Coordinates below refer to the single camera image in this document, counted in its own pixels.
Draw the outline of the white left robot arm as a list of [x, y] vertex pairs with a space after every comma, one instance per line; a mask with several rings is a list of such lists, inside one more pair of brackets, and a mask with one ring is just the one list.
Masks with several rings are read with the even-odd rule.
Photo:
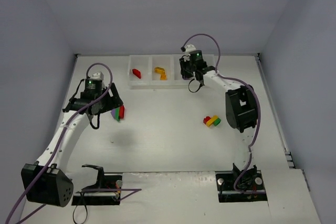
[[30, 202], [66, 206], [74, 189], [74, 177], [66, 168], [83, 131], [92, 126], [92, 119], [120, 107], [123, 102], [114, 83], [106, 85], [102, 72], [84, 80], [80, 97], [72, 96], [63, 109], [63, 119], [46, 150], [33, 164], [21, 171], [26, 199]]

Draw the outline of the green curved lego brick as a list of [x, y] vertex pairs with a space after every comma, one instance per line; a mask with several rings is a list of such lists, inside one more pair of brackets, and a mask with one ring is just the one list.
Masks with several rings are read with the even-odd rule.
[[116, 108], [115, 112], [115, 119], [119, 122], [120, 121], [120, 108]]

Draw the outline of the green lego brick on table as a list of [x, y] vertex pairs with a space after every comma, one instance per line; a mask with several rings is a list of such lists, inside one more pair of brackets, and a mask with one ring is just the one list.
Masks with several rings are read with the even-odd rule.
[[214, 122], [213, 122], [213, 125], [214, 126], [218, 126], [221, 122], [221, 119], [220, 118], [217, 118]]

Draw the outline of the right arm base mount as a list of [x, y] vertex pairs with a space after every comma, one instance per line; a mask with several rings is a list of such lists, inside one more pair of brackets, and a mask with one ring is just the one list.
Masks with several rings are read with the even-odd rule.
[[261, 171], [254, 165], [234, 187], [241, 172], [236, 166], [229, 172], [216, 172], [216, 186], [220, 203], [267, 201], [267, 194]]

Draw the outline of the yellow long lego brick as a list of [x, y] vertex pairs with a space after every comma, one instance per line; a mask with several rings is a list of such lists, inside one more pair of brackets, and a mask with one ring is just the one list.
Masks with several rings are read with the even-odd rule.
[[211, 125], [214, 124], [214, 122], [218, 119], [218, 116], [213, 116], [212, 118], [210, 118], [207, 122], [206, 122], [206, 126], [210, 127]]

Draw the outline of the light purple rounded lego brick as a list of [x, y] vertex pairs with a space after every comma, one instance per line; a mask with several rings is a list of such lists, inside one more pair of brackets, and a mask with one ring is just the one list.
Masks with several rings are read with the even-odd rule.
[[111, 110], [111, 115], [112, 115], [112, 117], [116, 120], [116, 117], [115, 117], [115, 110], [116, 110], [116, 108]]

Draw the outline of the white four-compartment sorting tray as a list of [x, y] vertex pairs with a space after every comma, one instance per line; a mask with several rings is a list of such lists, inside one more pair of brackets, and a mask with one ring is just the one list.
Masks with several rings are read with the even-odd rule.
[[131, 89], [186, 88], [181, 75], [181, 55], [130, 55], [128, 85]]

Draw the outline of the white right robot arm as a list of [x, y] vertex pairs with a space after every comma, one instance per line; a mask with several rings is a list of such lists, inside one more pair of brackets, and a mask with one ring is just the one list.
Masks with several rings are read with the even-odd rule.
[[211, 88], [225, 99], [226, 120], [238, 139], [233, 168], [243, 176], [253, 168], [253, 145], [260, 130], [259, 100], [252, 86], [237, 78], [225, 77], [208, 65], [201, 50], [192, 46], [182, 51], [179, 59], [182, 78], [198, 81], [200, 87]]

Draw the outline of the red slope lego brick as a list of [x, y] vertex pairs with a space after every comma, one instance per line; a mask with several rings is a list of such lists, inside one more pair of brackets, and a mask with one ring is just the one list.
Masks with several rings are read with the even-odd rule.
[[142, 78], [141, 71], [138, 70], [138, 69], [133, 68], [133, 69], [132, 69], [132, 74], [133, 74], [134, 76], [136, 76], [138, 79], [141, 79], [141, 78]]

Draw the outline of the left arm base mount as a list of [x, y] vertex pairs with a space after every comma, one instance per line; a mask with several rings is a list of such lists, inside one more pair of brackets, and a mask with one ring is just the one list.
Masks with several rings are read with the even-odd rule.
[[81, 167], [79, 190], [74, 192], [73, 206], [117, 206], [121, 192], [109, 191], [122, 187], [122, 174], [106, 173], [102, 166], [84, 164]]

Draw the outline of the yellow striped lego brick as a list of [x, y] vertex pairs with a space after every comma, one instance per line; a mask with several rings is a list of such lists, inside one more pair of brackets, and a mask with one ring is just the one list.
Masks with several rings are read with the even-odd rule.
[[155, 67], [154, 72], [162, 75], [162, 74], [165, 74], [165, 69], [161, 67]]

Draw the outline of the red stud lego brick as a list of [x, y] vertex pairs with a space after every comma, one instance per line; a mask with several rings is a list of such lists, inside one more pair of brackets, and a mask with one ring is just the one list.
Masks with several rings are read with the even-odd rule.
[[207, 116], [203, 119], [203, 123], [206, 124], [211, 119], [210, 116]]

